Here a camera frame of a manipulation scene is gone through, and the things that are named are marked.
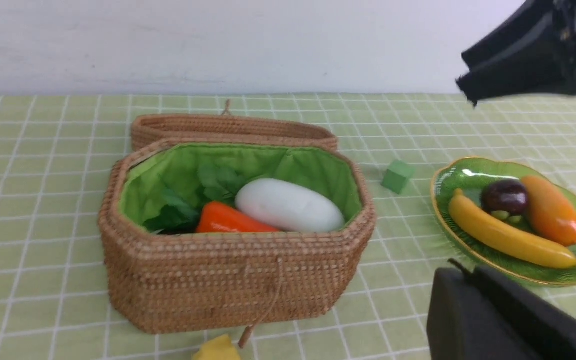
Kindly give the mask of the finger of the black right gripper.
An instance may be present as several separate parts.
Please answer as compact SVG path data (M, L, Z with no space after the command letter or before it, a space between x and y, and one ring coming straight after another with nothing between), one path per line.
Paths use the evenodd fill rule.
M512 16L461 57L469 68L558 68L546 32L553 23L552 0L526 0Z
M549 48L554 55L554 43ZM548 87L561 75L559 66L467 68L467 73L460 75L455 84L474 106L480 101L510 96L553 95Z

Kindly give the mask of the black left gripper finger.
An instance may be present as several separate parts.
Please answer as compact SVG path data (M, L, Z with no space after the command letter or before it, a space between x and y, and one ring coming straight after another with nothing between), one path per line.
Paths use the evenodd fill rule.
M576 360L576 319L487 265L434 272L433 360Z

